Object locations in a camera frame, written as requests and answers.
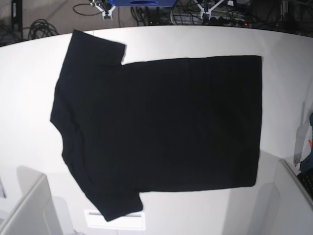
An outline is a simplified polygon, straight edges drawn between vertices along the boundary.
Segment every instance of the black cable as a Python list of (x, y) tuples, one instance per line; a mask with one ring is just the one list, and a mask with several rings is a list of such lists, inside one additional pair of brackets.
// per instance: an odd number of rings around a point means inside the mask
[(191, 10), (191, 11), (195, 11), (195, 12), (200, 12), (200, 9), (198, 7), (193, 7), (193, 6), (196, 6), (198, 5), (197, 3), (191, 3), (192, 0), (189, 0), (185, 6), (182, 5), (182, 3), (180, 2), (180, 5), (176, 5), (177, 7), (185, 7), (185, 8), (189, 8), (188, 10)]
[(194, 13), (199, 13), (200, 9), (199, 8), (194, 8), (194, 7), (190, 7), (190, 2), (191, 0), (189, 0), (189, 2), (184, 6), (181, 4), (181, 1), (179, 0), (180, 5), (176, 5), (177, 8), (182, 8), (183, 11), (185, 12), (194, 12)]
[(179, 9), (179, 7), (178, 7), (177, 9), (178, 9), (178, 12), (179, 12), (179, 16), (180, 16), (180, 21), (181, 21), (181, 25), (184, 25), (184, 22), (183, 22), (183, 20), (182, 20), (182, 17), (181, 17), (181, 13), (180, 13), (180, 9)]
[[(313, 19), (313, 8), (308, 5), (293, 5), (289, 4), (290, 12), (291, 12), (291, 20), (298, 22), (300, 21), (300, 26), (296, 33), (300, 32), (301, 35), (307, 36), (307, 34), (312, 33), (312, 28), (310, 27), (310, 24), (312, 24), (312, 21), (305, 21)], [(295, 10), (299, 8), (299, 14), (297, 17), (295, 17)], [(304, 13), (307, 12), (311, 18), (304, 18)]]
[(189, 0), (188, 3), (186, 4), (186, 7), (187, 7), (188, 11), (199, 13), (200, 9), (198, 7), (198, 3), (191, 3), (191, 2), (192, 2), (192, 0)]
[(119, 11), (119, 7), (117, 8), (117, 13), (118, 13), (118, 26), (121, 28), (121, 17), (120, 17), (120, 11)]
[(4, 31), (4, 34), (0, 37), (0, 44), (2, 43), (5, 36), (7, 36), (9, 34), (11, 34), (13, 36), (14, 43), (22, 41), (22, 39), (20, 37), (18, 37), (13, 31), (11, 31), (8, 26), (6, 26), (4, 24), (0, 24), (0, 28)]
[[(244, 6), (246, 7), (248, 4), (250, 4), (251, 1), (248, 1), (247, 3), (244, 4)], [(227, 12), (226, 15), (230, 18), (231, 21), (236, 20), (237, 16), (242, 13), (243, 15), (245, 15), (248, 11), (248, 8), (246, 8), (246, 10), (244, 12), (241, 11), (241, 8), (237, 7), (234, 10), (229, 10), (228, 7), (226, 6)]]
[(104, 10), (104, 11), (100, 11), (100, 12), (97, 12), (97, 13), (94, 13), (94, 14), (83, 14), (83, 13), (80, 13), (80, 12), (76, 11), (76, 9), (75, 9), (76, 7), (78, 7), (78, 6), (85, 6), (85, 5), (91, 6), (91, 5), (88, 4), (88, 3), (77, 4), (77, 5), (73, 6), (73, 11), (74, 11), (76, 14), (81, 15), (81, 16), (96, 16), (96, 15), (102, 14), (102, 12), (105, 11), (105, 10)]
[(195, 15), (193, 15), (193, 14), (191, 14), (191, 13), (189, 13), (191, 16), (193, 16), (194, 18), (197, 18), (198, 20), (201, 20), (202, 21), (202, 19), (200, 18), (200, 17), (198, 17), (198, 16), (195, 16)]
[(59, 35), (57, 29), (44, 19), (34, 21), (29, 28), (28, 40)]
[(263, 24), (261, 24), (261, 25), (259, 25), (258, 27), (256, 27), (256, 29), (260, 28), (260, 27), (263, 26), (264, 24), (268, 24), (268, 19), (269, 19), (271, 13), (273, 12), (273, 10), (274, 10), (276, 4), (277, 4), (277, 1), (274, 1), (274, 3), (272, 4), (272, 7), (271, 7), (271, 9), (270, 9), (270, 11), (269, 11), (269, 13), (268, 13), (266, 19), (265, 19), (264, 22), (263, 22)]
[(135, 19), (137, 26), (139, 26), (139, 23), (143, 23), (144, 26), (147, 25), (146, 23), (146, 15), (144, 14), (142, 8), (140, 6), (131, 7), (131, 14), (132, 17)]
[(189, 0), (189, 2), (186, 4), (186, 6), (183, 6), (182, 3), (181, 3), (181, 1), (179, 0), (179, 3), (180, 3), (181, 5), (177, 5), (177, 8), (179, 9), (179, 8), (181, 7), (182, 10), (183, 10), (183, 12), (184, 12), (185, 14), (190, 15), (190, 19), (191, 19), (192, 24), (193, 24), (193, 25), (196, 25), (195, 22), (194, 22), (194, 17), (195, 17), (195, 18), (198, 18), (198, 17), (189, 12), (188, 4), (189, 4), (190, 2), (191, 2), (191, 0)]

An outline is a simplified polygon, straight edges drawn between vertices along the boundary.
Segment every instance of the desk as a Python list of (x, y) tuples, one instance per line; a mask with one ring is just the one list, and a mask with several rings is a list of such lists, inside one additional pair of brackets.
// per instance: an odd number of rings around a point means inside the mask
[[(124, 64), (180, 57), (263, 56), (263, 125), (256, 185), (142, 193), (146, 231), (118, 231), (119, 235), (247, 234), (260, 187), (274, 181), (280, 158), (292, 163), (297, 138), (301, 137), (297, 131), (305, 129), (302, 120), (313, 110), (313, 39), (208, 26), (134, 27), (89, 33), (126, 44)], [(0, 208), (10, 210), (20, 198), (16, 168), (25, 165), (48, 176), (52, 195), (66, 202), (75, 230), (87, 235), (115, 235), (115, 230), (87, 227), (83, 210), (95, 208), (64, 164), (61, 135), (49, 122), (54, 88), (70, 38), (67, 34), (0, 48), (0, 177), (8, 196), (0, 199)]]

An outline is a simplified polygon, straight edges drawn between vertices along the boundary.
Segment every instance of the black t-shirt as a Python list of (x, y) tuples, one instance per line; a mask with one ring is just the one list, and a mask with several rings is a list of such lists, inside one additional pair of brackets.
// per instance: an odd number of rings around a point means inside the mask
[(142, 210), (140, 192), (253, 186), (261, 57), (121, 65), (124, 52), (74, 31), (51, 114), (65, 163), (105, 219)]

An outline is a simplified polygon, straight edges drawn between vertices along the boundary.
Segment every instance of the wire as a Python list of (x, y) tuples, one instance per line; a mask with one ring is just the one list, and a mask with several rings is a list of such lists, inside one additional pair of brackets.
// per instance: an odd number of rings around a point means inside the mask
[[(246, 7), (248, 4), (250, 4), (251, 1), (248, 1), (247, 3), (244, 4), (244, 7)], [(232, 20), (236, 20), (236, 18), (240, 15), (240, 13), (243, 14), (243, 16), (248, 12), (248, 8), (246, 8), (246, 10), (244, 12), (241, 11), (241, 8), (237, 7), (237, 9), (233, 9), (233, 10), (229, 10), (228, 6), (226, 5), (226, 15), (229, 17), (229, 19)]]
[(266, 19), (263, 21), (264, 24), (259, 25), (258, 27), (256, 27), (256, 29), (260, 28), (260, 27), (263, 26), (263, 25), (268, 25), (268, 24), (269, 24), (269, 23), (268, 23), (269, 17), (270, 17), (270, 15), (271, 15), (271, 13), (273, 12), (273, 10), (274, 10), (275, 6), (277, 5), (277, 3), (278, 3), (278, 1), (274, 1), (274, 3), (272, 4), (272, 7), (271, 7), (271, 9), (270, 9), (270, 11), (269, 11), (269, 13), (268, 13), (268, 16), (267, 16)]
[(44, 19), (34, 21), (29, 28), (28, 40), (59, 35), (57, 29)]
[[(178, 23), (176, 21), (176, 18), (175, 18), (175, 16), (178, 16), (178, 17), (180, 17), (181, 24), (184, 25), (184, 22), (183, 22), (183, 19), (182, 19), (182, 14), (181, 14), (180, 10), (182, 10), (183, 14), (186, 14), (190, 18), (190, 21), (192, 22), (193, 25), (196, 25), (195, 22), (194, 22), (194, 18), (197, 18), (197, 19), (202, 21), (202, 19), (200, 17), (192, 14), (192, 13), (199, 13), (200, 12), (199, 8), (192, 7), (194, 5), (197, 5), (196, 3), (192, 4), (192, 0), (189, 0), (186, 5), (183, 5), (181, 0), (178, 0), (178, 2), (179, 2), (179, 5), (175, 4), (173, 6), (173, 9), (172, 9), (171, 13), (170, 13), (170, 20), (171, 20), (172, 24), (178, 25)], [(174, 10), (175, 9), (177, 9), (179, 13), (174, 15)]]
[[(301, 35), (307, 36), (313, 32), (312, 19), (313, 19), (313, 8), (308, 5), (293, 5), (289, 4), (291, 19), (295, 22), (299, 22), (299, 26), (295, 33), (300, 33)], [(297, 16), (295, 16), (296, 9), (299, 8)], [(305, 13), (308, 13), (311, 18), (304, 18)]]
[(140, 6), (131, 7), (131, 14), (132, 17), (135, 19), (137, 26), (139, 26), (139, 23), (143, 23), (144, 26), (147, 26), (146, 24), (146, 15), (143, 13), (143, 10)]
[(94, 14), (83, 14), (83, 13), (80, 13), (80, 12), (76, 11), (76, 9), (75, 9), (75, 8), (78, 7), (78, 6), (86, 6), (86, 5), (91, 6), (89, 3), (77, 4), (77, 5), (73, 6), (73, 11), (74, 11), (76, 14), (81, 15), (81, 16), (96, 16), (96, 15), (102, 14), (102, 12), (105, 12), (105, 10), (104, 10), (104, 11), (100, 11), (100, 12), (97, 12), (97, 13), (94, 13)]
[(121, 18), (120, 18), (120, 11), (119, 11), (119, 7), (117, 8), (117, 13), (118, 13), (118, 26), (121, 28)]
[(11, 34), (13, 36), (13, 38), (14, 38), (13, 43), (21, 41), (21, 38), (18, 37), (13, 31), (11, 31), (8, 26), (6, 26), (4, 24), (0, 24), (0, 29), (2, 29), (4, 31), (4, 34), (0, 37), (0, 44), (2, 43), (3, 39), (5, 38), (5, 36), (7, 36), (9, 34)]

